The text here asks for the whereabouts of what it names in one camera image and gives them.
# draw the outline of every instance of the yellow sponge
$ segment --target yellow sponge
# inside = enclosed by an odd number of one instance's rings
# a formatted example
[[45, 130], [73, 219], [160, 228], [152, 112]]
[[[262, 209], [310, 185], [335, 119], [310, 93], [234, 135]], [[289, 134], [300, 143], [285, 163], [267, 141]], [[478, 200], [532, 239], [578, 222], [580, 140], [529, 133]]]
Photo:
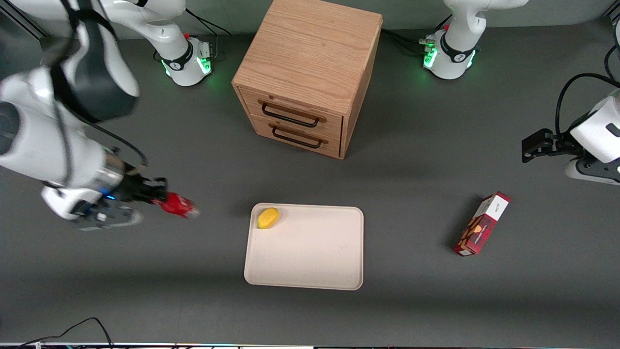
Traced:
[[264, 210], [259, 216], [259, 229], [269, 229], [273, 227], [275, 222], [280, 218], [280, 211], [274, 207]]

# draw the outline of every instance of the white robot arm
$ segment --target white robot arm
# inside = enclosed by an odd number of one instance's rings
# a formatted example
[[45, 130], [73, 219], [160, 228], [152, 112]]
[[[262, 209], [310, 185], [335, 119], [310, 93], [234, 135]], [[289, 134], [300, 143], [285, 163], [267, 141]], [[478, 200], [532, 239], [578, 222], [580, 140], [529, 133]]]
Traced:
[[448, 29], [439, 29], [426, 39], [424, 68], [441, 79], [459, 78], [471, 66], [476, 44], [487, 28], [482, 11], [514, 9], [529, 0], [443, 0], [452, 10]]
[[[12, 75], [0, 83], [0, 165], [39, 179], [44, 201], [60, 217], [83, 230], [140, 221], [121, 202], [160, 204], [184, 217], [197, 214], [192, 203], [154, 184], [140, 171], [144, 155], [97, 124], [129, 114], [138, 84], [118, 51], [114, 32], [98, 1], [61, 0], [74, 34], [50, 66]], [[80, 49], [66, 57], [73, 39]], [[134, 168], [84, 134], [90, 125], [125, 143], [143, 158]]]
[[[26, 13], [49, 20], [64, 20], [60, 3], [51, 0], [11, 0]], [[180, 86], [199, 83], [212, 71], [208, 42], [186, 37], [172, 19], [185, 11], [185, 0], [101, 0], [107, 19], [128, 27], [149, 40], [161, 56], [168, 76]]]
[[[615, 49], [620, 52], [618, 25], [614, 37]], [[573, 155], [575, 158], [564, 169], [568, 177], [620, 185], [620, 89], [597, 103], [590, 112], [579, 117], [568, 130], [560, 131], [560, 106], [569, 86], [579, 78], [591, 77], [620, 88], [620, 82], [611, 76], [610, 71], [608, 73], [610, 76], [593, 73], [575, 75], [564, 85], [556, 110], [555, 133], [550, 129], [541, 129], [522, 140], [523, 163], [539, 156]]]

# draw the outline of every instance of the cardboard box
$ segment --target cardboard box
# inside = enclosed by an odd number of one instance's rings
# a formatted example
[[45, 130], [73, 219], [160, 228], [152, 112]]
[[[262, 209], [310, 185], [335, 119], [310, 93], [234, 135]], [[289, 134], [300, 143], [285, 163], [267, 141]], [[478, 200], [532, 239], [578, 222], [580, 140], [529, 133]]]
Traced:
[[461, 239], [452, 248], [454, 252], [459, 256], [477, 255], [509, 202], [510, 198], [499, 191], [484, 199], [474, 217], [469, 221]]

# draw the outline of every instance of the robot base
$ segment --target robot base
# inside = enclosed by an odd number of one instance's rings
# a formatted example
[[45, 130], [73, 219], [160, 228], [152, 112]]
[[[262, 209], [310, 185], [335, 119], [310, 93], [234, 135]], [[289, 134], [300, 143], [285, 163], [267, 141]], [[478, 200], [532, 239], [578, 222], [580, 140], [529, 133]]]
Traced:
[[213, 71], [209, 43], [193, 37], [189, 38], [188, 41], [193, 46], [193, 57], [182, 70], [173, 70], [162, 61], [166, 74], [179, 86], [195, 85]]
[[439, 30], [434, 34], [426, 36], [426, 42], [431, 42], [426, 44], [430, 47], [430, 51], [424, 56], [424, 63], [422, 66], [430, 70], [438, 78], [454, 80], [460, 78], [471, 66], [476, 51], [462, 62], [452, 62], [450, 56], [445, 53], [439, 45], [435, 44], [440, 42], [441, 37], [444, 36], [445, 33], [445, 30]]

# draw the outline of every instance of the black metal handle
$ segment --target black metal handle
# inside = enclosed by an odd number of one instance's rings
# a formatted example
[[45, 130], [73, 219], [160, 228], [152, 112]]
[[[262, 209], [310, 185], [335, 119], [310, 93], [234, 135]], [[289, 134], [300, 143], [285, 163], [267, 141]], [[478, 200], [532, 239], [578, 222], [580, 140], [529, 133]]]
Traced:
[[278, 130], [278, 127], [277, 126], [272, 126], [272, 127], [273, 127], [273, 130], [272, 130], [273, 136], [279, 139], [286, 140], [287, 142], [293, 142], [295, 144], [303, 145], [304, 147], [308, 147], [310, 149], [318, 149], [323, 143], [323, 141], [320, 139], [319, 139], [318, 144], [310, 144], [310, 143], [302, 142], [300, 140], [296, 140], [296, 139], [293, 139], [287, 136], [278, 135], [277, 133], [275, 133]]
[[290, 117], [286, 117], [284, 115], [280, 115], [280, 114], [276, 114], [274, 112], [267, 111], [267, 110], [265, 110], [266, 107], [267, 107], [267, 103], [263, 102], [263, 108], [262, 108], [263, 114], [265, 114], [267, 116], [275, 117], [276, 119], [292, 122], [294, 124], [298, 124], [298, 125], [301, 125], [301, 126], [304, 126], [304, 127], [316, 127], [316, 125], [319, 124], [319, 118], [314, 119], [314, 122], [309, 124], [307, 122], [291, 119]]

